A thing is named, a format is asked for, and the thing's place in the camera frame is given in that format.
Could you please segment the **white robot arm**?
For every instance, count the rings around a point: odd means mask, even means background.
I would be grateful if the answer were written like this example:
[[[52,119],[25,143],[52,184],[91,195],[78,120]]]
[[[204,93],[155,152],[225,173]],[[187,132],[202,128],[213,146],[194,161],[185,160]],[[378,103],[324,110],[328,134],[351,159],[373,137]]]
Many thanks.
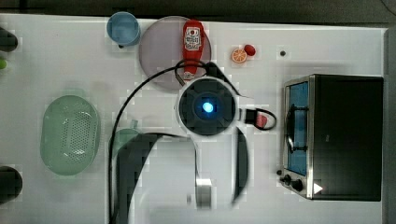
[[[231,218],[248,182],[244,118],[251,99],[227,81],[183,87],[174,127],[140,133],[116,160],[113,224],[214,224]]]

